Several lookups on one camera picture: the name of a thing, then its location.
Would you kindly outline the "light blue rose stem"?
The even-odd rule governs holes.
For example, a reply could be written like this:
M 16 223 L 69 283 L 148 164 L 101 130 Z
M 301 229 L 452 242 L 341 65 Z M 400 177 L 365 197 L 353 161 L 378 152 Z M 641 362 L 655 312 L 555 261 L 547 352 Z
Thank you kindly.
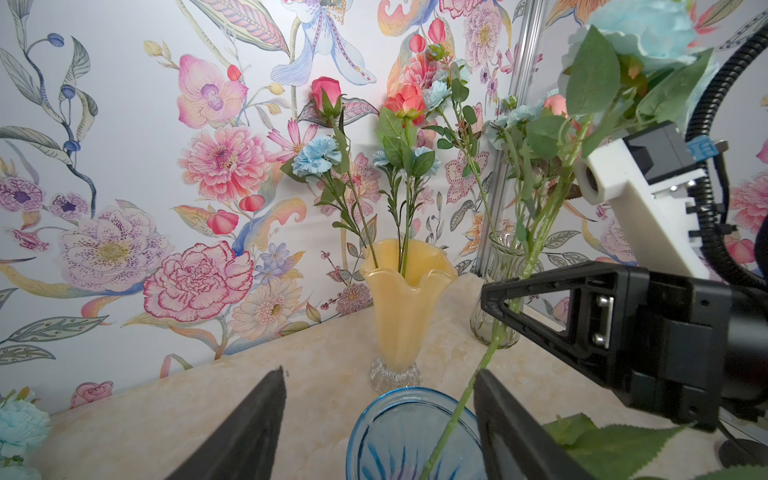
M 669 121 L 690 122 L 718 66 L 697 43 L 688 1 L 605 1 L 568 39 L 558 91 L 525 125 L 516 226 L 517 277 L 535 274 L 577 162 L 609 139 Z

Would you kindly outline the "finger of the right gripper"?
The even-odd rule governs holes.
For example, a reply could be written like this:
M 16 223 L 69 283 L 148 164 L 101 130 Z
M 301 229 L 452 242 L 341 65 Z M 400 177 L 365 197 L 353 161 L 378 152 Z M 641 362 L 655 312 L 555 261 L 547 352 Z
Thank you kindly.
M 482 310 L 597 384 L 616 382 L 630 269 L 599 262 L 482 287 Z

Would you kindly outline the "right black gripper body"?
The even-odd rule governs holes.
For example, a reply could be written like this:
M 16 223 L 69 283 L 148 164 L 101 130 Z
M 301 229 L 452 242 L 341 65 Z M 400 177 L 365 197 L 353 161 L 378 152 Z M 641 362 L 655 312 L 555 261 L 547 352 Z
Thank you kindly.
M 767 413 L 767 294 L 628 268 L 617 280 L 611 388 L 627 407 L 713 431 Z

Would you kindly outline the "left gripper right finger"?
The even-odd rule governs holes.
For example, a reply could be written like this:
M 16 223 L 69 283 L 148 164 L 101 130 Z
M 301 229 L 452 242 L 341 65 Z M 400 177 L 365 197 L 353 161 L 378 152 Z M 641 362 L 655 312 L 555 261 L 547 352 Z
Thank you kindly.
M 474 385 L 474 407 L 489 479 L 590 479 L 487 369 Z

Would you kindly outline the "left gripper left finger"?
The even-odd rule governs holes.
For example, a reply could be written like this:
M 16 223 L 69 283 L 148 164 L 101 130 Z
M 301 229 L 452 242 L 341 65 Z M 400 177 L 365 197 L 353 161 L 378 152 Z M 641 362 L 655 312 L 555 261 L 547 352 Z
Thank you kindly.
M 179 480 L 269 479 L 286 399 L 283 370 L 270 371 L 169 477 Z

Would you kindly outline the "red rose stem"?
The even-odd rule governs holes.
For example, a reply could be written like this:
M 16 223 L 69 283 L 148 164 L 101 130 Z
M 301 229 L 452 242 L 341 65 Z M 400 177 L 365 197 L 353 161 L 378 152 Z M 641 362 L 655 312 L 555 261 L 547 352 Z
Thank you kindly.
M 726 465 L 710 450 L 685 445 L 690 425 L 600 426 L 588 415 L 558 416 L 543 429 L 594 479 L 765 479 L 767 465 L 751 457 Z

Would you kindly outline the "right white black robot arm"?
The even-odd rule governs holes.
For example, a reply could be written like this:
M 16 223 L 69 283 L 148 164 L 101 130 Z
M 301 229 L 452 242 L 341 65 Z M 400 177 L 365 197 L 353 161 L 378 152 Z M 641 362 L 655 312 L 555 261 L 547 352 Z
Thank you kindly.
M 725 96 L 766 49 L 756 31 L 715 75 L 685 132 L 664 122 L 588 152 L 575 173 L 608 203 L 633 266 L 585 262 L 482 288 L 482 310 L 632 409 L 713 431 L 722 411 L 767 404 L 767 283 L 724 238 L 725 142 L 709 131 Z

